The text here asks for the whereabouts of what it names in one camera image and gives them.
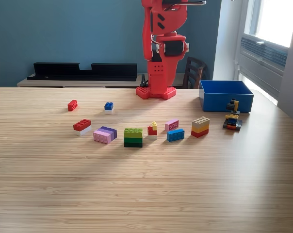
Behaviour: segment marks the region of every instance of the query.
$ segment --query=blue box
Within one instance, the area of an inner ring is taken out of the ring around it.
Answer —
[[[226,110],[231,99],[239,101],[238,111],[251,112],[254,94],[242,81],[201,80],[199,100],[203,111],[230,112]]]
[[[173,142],[173,141],[184,139],[184,134],[185,134],[184,129],[169,131],[167,132],[167,141]]]

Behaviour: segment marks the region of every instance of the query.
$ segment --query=dark green lego brick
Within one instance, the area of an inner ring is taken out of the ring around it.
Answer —
[[[142,136],[142,129],[130,129],[126,128],[124,130],[124,138],[143,138]]]
[[[137,148],[142,148],[143,143],[132,143],[132,142],[125,142],[124,147],[137,147]]]
[[[133,138],[133,137],[125,137],[124,142],[129,142],[129,143],[143,143],[143,138]]]

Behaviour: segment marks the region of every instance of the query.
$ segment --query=white lego brick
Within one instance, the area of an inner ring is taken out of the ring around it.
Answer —
[[[157,135],[149,135],[148,139],[149,140],[157,140]]]
[[[197,120],[192,121],[192,127],[197,128],[197,129],[202,128],[202,127],[209,125],[209,124],[210,124],[210,119],[206,118],[204,116],[197,119]]]
[[[112,110],[104,110],[104,114],[111,115],[114,113],[114,108]]]
[[[74,130],[74,134],[77,135],[77,136],[82,136],[82,135],[86,134],[87,132],[89,132],[91,130],[92,130],[92,126],[88,126],[86,129],[84,129],[82,131]]]

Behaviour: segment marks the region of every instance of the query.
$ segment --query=window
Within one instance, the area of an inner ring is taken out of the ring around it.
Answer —
[[[293,0],[244,0],[235,56],[243,74],[278,99],[293,34]]]
[[[278,101],[273,98],[271,95],[269,95],[266,91],[264,91],[262,88],[260,88],[258,85],[256,85],[254,82],[252,82],[250,79],[248,79],[243,74],[239,75],[239,80],[243,81],[244,84],[250,89],[250,90],[256,90],[260,92],[262,95],[264,95],[268,100],[270,100],[274,105],[277,106]]]
[[[250,0],[244,33],[290,47],[293,0]]]

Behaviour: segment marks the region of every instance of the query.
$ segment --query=red robot base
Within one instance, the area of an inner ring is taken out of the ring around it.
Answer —
[[[206,1],[142,0],[145,8],[143,52],[147,60],[148,87],[138,87],[136,94],[143,99],[170,99],[177,90],[172,87],[177,65],[189,51],[186,37],[176,30],[187,19],[187,5],[204,5]]]

